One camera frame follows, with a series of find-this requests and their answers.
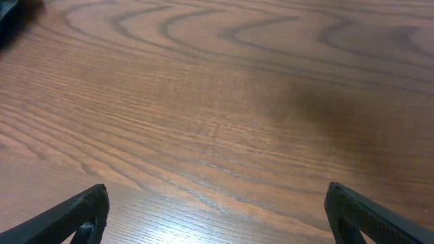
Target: wooden table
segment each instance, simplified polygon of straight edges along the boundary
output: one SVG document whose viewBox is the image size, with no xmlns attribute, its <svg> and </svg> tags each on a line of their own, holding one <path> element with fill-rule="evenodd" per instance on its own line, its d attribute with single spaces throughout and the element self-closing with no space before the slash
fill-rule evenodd
<svg viewBox="0 0 434 244">
<path fill-rule="evenodd" d="M 104 183 L 103 243 L 333 243 L 331 181 L 434 229 L 433 16 L 45 1 L 0 53 L 0 231 Z"/>
</svg>

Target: black object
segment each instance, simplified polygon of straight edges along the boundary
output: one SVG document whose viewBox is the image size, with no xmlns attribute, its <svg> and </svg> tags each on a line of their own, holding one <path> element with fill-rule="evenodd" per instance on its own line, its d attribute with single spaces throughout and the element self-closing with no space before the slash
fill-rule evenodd
<svg viewBox="0 0 434 244">
<path fill-rule="evenodd" d="M 336 244 L 366 244 L 360 231 L 377 244 L 434 243 L 434 232 L 337 182 L 330 183 L 324 205 Z"/>
<path fill-rule="evenodd" d="M 0 233 L 1 244 L 99 244 L 109 214 L 109 196 L 97 184 L 19 226 Z"/>
<path fill-rule="evenodd" d="M 0 0 L 0 51 L 10 47 L 44 10 L 43 0 Z"/>
<path fill-rule="evenodd" d="M 0 21 L 2 21 L 17 4 L 18 0 L 0 0 Z"/>
</svg>

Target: black plastic arm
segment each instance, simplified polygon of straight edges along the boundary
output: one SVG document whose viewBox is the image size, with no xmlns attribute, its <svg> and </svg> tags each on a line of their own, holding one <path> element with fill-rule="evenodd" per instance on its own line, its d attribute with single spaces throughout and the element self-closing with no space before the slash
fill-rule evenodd
<svg viewBox="0 0 434 244">
<path fill-rule="evenodd" d="M 19 226 L 0 233 L 1 244 L 99 244 L 109 214 L 109 196 L 97 184 Z"/>
<path fill-rule="evenodd" d="M 336 244 L 434 243 L 434 233 L 337 182 L 325 198 L 325 212 Z"/>
</svg>

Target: wood grain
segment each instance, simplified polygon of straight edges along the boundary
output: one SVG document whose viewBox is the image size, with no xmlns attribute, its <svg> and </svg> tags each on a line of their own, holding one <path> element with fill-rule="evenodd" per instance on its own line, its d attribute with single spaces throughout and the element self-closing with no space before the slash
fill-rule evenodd
<svg viewBox="0 0 434 244">
<path fill-rule="evenodd" d="M 0 55 L 1 230 L 106 182 L 107 243 L 333 243 L 331 181 L 434 229 L 433 14 L 45 1 Z"/>
</svg>

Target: brown wooden surface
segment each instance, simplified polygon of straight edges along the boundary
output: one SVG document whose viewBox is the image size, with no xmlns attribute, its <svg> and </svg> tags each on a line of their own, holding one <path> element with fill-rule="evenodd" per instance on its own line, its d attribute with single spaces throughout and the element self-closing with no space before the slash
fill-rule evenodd
<svg viewBox="0 0 434 244">
<path fill-rule="evenodd" d="M 434 228 L 433 16 L 46 1 L 0 55 L 0 231 L 97 182 L 105 243 L 333 243 L 331 181 Z"/>
</svg>

